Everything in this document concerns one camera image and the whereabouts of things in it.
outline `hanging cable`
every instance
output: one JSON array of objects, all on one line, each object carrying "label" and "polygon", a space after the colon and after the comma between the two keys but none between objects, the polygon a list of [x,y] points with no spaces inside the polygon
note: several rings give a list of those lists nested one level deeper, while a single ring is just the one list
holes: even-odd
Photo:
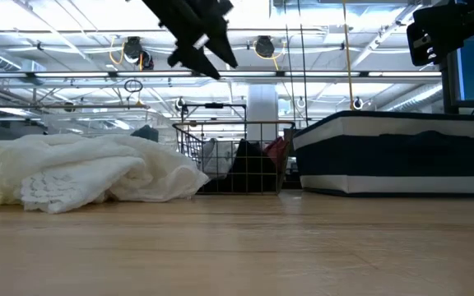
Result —
[{"label": "hanging cable", "polygon": [[307,91],[306,91],[306,60],[304,57],[304,36],[303,36],[303,23],[301,23],[301,1],[297,0],[297,10],[300,14],[300,31],[301,31],[301,48],[303,49],[303,82],[304,82],[304,118],[306,120],[306,127],[309,126],[309,105],[307,104]]},{"label": "hanging cable", "polygon": [[352,73],[351,73],[351,47],[349,45],[349,27],[346,24],[346,0],[343,0],[343,19],[345,24],[345,44],[346,44],[346,69],[349,75],[349,91],[351,93],[351,110],[354,111],[354,94],[352,92]]},{"label": "hanging cable", "polygon": [[129,93],[129,96],[126,98],[128,102],[128,110],[130,109],[129,99],[131,99],[131,96],[133,94],[138,93],[138,101],[136,102],[136,105],[139,105],[142,103],[140,101],[140,92],[143,90],[144,85],[140,81],[136,79],[130,79],[125,82],[125,84],[123,85],[123,88]]},{"label": "hanging cable", "polygon": [[[111,40],[111,48],[113,48],[114,39],[116,39],[115,36],[113,36],[113,39]],[[113,58],[113,52],[112,52],[112,51],[109,52],[109,58],[111,59],[111,62],[113,62],[113,63],[115,63],[115,64],[117,64],[117,65],[119,65],[119,64],[121,64],[121,63],[123,62],[123,47],[124,47],[124,46],[125,46],[125,42],[122,43],[122,53],[121,53],[122,56],[120,57],[120,61],[119,61],[119,62],[117,62],[116,60],[114,60],[114,58]]]},{"label": "hanging cable", "polygon": [[[286,14],[286,0],[283,1],[285,6],[285,18],[288,19],[288,15]],[[286,49],[288,51],[288,67],[290,68],[290,83],[292,84],[292,108],[294,109],[294,121],[295,121],[295,99],[294,99],[294,77],[292,76],[292,59],[290,57],[290,36],[288,35],[288,21],[285,23],[286,29]]]}]

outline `yellow cable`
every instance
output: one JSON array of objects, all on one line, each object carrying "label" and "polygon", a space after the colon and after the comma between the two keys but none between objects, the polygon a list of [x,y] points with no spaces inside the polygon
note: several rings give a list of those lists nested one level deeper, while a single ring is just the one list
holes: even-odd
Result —
[{"label": "yellow cable", "polygon": [[144,105],[144,103],[140,100],[140,93],[141,93],[141,91],[138,92],[138,101],[135,104],[136,106],[143,106]]},{"label": "yellow cable", "polygon": [[351,92],[351,110],[354,111],[354,94],[352,92],[351,50],[349,45],[349,26],[346,24],[346,0],[343,0],[343,18],[345,20],[346,69],[349,75],[349,91]]},{"label": "yellow cable", "polygon": [[[111,48],[113,48],[113,44],[114,44],[114,39],[115,39],[115,38],[116,38],[116,37],[113,36],[113,40],[111,40]],[[117,61],[114,60],[114,58],[113,58],[113,51],[112,51],[112,50],[109,52],[109,58],[111,59],[111,62],[114,62],[114,63],[117,64],[117,65],[119,65],[119,64],[122,63],[122,61],[123,61],[123,46],[124,46],[124,45],[125,45],[125,42],[122,43],[122,56],[120,57],[120,62],[117,62]]]},{"label": "yellow cable", "polygon": [[279,71],[279,66],[277,66],[277,59],[273,59],[273,64],[276,65],[276,71]]}]

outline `white fabric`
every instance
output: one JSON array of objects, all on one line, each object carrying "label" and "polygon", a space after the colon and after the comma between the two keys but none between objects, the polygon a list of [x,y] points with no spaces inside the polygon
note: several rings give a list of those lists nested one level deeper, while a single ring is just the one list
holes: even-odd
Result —
[{"label": "white fabric", "polygon": [[199,168],[210,178],[226,178],[236,155],[237,148],[233,142],[211,139],[202,148]]},{"label": "white fabric", "polygon": [[120,201],[168,201],[208,181],[188,157],[134,136],[24,136],[0,141],[0,152],[0,191],[26,210],[61,213],[102,202],[106,192]]},{"label": "white fabric", "polygon": [[425,131],[474,138],[474,121],[348,116],[335,118],[310,132],[295,137],[294,148],[298,150],[335,136],[380,136],[383,134],[412,136]]},{"label": "white fabric", "polygon": [[304,188],[344,193],[472,193],[474,177],[301,176]]}]

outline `hanging rope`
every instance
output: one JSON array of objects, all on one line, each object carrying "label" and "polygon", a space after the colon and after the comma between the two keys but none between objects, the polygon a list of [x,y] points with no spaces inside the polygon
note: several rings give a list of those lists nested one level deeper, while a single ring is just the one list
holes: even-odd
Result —
[{"label": "hanging rope", "polygon": [[[284,6],[285,6],[285,16],[286,14],[286,1],[283,1]],[[295,122],[295,111],[297,110],[297,107],[295,107],[295,96],[294,96],[294,76],[292,75],[292,58],[290,57],[290,37],[288,36],[288,22],[285,23],[285,28],[286,28],[286,49],[288,49],[288,65],[290,68],[290,83],[292,86],[292,108],[294,110],[294,122]]]},{"label": "hanging rope", "polygon": [[351,94],[351,110],[354,108],[354,94],[352,91],[352,73],[351,73],[351,46],[349,45],[349,26],[346,23],[346,0],[343,0],[343,19],[345,20],[345,45],[346,45],[346,69],[349,76],[349,91]]},{"label": "hanging rope", "polygon": [[[301,1],[297,0],[297,9],[300,13],[301,20]],[[301,48],[303,49],[303,79],[304,79],[304,119],[306,121],[306,127],[309,126],[309,105],[308,105],[308,96],[306,90],[306,59],[304,57],[304,36],[303,36],[303,24],[300,22],[300,31],[301,31]]]}]

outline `white pillar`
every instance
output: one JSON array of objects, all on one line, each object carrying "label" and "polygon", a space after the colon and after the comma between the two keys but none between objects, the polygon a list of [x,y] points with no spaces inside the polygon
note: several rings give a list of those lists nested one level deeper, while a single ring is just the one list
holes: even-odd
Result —
[{"label": "white pillar", "polygon": [[[250,85],[248,91],[249,121],[275,121],[278,119],[278,95],[276,85]],[[248,125],[249,141],[273,141],[277,138],[275,124],[264,124],[261,128],[258,124]]]}]

